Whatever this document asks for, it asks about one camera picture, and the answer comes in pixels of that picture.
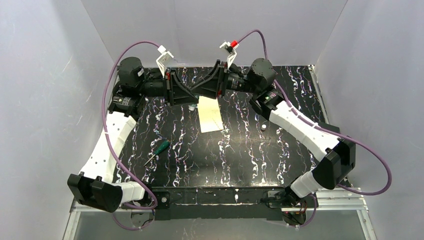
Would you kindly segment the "white green glue stick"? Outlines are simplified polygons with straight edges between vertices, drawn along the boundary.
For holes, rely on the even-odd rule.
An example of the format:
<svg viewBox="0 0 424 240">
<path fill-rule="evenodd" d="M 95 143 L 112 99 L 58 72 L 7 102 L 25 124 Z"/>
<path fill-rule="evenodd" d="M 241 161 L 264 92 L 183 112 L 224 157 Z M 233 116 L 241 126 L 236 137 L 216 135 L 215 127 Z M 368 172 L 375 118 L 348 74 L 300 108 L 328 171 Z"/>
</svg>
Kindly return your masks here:
<svg viewBox="0 0 424 240">
<path fill-rule="evenodd" d="M 188 106 L 188 110 L 189 110 L 189 111 L 194 111 L 196 108 L 197 108 L 197 105 L 196 105 L 196 104 L 190 104 L 190 105 Z"/>
</svg>

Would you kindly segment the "cream envelope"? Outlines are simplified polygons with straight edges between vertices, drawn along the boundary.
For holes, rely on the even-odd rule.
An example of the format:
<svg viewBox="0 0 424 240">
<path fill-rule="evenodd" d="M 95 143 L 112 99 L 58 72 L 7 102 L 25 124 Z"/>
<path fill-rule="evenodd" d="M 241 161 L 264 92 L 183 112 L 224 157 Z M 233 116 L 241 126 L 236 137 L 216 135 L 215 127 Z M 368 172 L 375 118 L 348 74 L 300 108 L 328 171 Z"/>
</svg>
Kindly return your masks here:
<svg viewBox="0 0 424 240">
<path fill-rule="evenodd" d="M 201 133 L 222 131 L 224 129 L 217 99 L 200 96 L 197 110 Z"/>
</svg>

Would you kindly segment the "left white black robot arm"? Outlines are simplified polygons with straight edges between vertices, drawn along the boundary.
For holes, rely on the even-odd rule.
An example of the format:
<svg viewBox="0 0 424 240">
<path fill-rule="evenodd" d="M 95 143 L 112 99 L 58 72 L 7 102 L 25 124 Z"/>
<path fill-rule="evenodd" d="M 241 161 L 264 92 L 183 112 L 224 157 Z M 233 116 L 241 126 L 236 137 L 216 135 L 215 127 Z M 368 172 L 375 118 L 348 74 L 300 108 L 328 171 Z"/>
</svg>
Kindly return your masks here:
<svg viewBox="0 0 424 240">
<path fill-rule="evenodd" d="M 145 71 L 137 57 L 127 57 L 117 66 L 118 82 L 112 90 L 105 116 L 106 128 L 79 173 L 70 174 L 67 186 L 81 205 L 113 213 L 122 204 L 144 198 L 146 189 L 136 181 L 113 183 L 115 157 L 143 113 L 146 98 L 162 97 L 167 106 L 199 102 L 177 76 L 176 70 Z"/>
</svg>

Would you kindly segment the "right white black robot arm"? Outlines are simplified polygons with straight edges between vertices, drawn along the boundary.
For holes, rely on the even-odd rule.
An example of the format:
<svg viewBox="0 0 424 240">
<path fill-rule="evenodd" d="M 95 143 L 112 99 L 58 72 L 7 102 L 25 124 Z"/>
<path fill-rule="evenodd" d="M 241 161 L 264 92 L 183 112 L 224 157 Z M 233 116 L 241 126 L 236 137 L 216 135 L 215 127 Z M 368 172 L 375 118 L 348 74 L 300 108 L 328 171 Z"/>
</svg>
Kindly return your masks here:
<svg viewBox="0 0 424 240">
<path fill-rule="evenodd" d="M 190 91 L 211 99 L 224 96 L 227 90 L 251 93 L 249 103 L 257 114 L 284 129 L 312 153 L 318 165 L 285 188 L 285 199 L 298 201 L 321 189 L 333 190 L 354 169 L 356 144 L 327 133 L 318 123 L 296 111 L 287 97 L 273 87 L 275 79 L 273 66 L 265 58 L 255 59 L 246 74 L 234 64 L 217 60 Z"/>
</svg>

